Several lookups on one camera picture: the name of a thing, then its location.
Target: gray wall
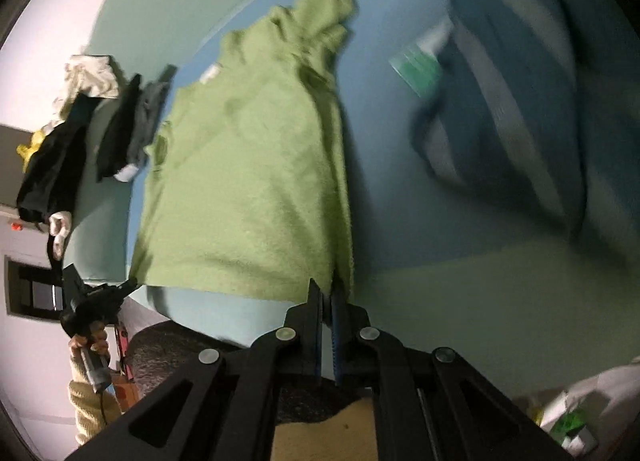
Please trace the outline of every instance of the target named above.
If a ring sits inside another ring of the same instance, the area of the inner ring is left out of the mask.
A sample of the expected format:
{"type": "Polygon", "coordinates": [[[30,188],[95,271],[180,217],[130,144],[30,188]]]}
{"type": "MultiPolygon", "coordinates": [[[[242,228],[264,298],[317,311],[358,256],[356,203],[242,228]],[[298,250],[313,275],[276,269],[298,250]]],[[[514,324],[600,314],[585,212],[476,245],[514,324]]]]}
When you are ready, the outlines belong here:
{"type": "Polygon", "coordinates": [[[31,134],[0,125],[0,204],[15,208],[22,184],[22,158],[15,152],[18,144],[28,145],[31,134]]]}

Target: striped garment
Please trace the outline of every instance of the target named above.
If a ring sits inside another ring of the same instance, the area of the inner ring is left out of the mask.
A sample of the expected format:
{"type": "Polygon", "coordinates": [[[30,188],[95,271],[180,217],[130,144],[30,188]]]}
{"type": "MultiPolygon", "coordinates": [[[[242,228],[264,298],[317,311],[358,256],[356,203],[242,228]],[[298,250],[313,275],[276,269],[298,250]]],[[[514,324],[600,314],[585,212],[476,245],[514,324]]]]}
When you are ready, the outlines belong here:
{"type": "Polygon", "coordinates": [[[615,0],[450,0],[436,177],[640,263],[640,39],[615,0]]]}

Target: folded black garment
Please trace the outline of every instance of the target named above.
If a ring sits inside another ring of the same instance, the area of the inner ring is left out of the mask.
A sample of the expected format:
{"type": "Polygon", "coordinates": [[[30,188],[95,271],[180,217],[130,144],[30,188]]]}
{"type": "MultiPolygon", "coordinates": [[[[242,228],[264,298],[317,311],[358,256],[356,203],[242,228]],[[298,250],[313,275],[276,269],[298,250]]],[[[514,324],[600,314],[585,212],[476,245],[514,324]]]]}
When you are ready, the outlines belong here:
{"type": "Polygon", "coordinates": [[[78,95],[67,121],[31,156],[16,200],[23,221],[48,224],[55,212],[73,213],[86,160],[86,128],[101,100],[78,95]]]}
{"type": "Polygon", "coordinates": [[[127,165],[127,149],[134,127],[134,113],[140,97],[140,75],[133,77],[124,89],[117,111],[104,131],[96,157],[97,181],[114,176],[127,165]]]}

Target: person's arm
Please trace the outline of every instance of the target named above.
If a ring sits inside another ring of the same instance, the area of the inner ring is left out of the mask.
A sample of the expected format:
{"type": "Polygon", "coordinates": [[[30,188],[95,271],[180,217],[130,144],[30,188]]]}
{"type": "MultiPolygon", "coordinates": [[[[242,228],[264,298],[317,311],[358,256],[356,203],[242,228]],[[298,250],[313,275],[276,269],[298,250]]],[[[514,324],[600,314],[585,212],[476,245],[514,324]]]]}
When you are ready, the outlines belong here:
{"type": "MultiPolygon", "coordinates": [[[[108,356],[109,345],[104,324],[96,323],[92,326],[92,332],[95,342],[92,349],[100,355],[108,356]]],[[[118,401],[110,393],[94,394],[80,358],[80,348],[85,344],[86,338],[78,335],[69,342],[72,375],[72,381],[69,383],[69,400],[76,409],[76,428],[78,429],[76,441],[79,445],[89,441],[121,415],[118,401]]]]}

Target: tan surface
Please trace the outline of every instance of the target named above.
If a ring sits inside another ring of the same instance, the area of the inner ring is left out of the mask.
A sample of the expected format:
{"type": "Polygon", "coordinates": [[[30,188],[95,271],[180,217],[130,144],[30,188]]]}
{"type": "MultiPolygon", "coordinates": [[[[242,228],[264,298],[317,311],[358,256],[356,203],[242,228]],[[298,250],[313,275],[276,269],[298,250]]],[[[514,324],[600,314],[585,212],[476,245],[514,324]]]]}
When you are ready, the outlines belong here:
{"type": "Polygon", "coordinates": [[[370,399],[361,399],[322,423],[279,425],[271,461],[377,461],[370,399]]]}

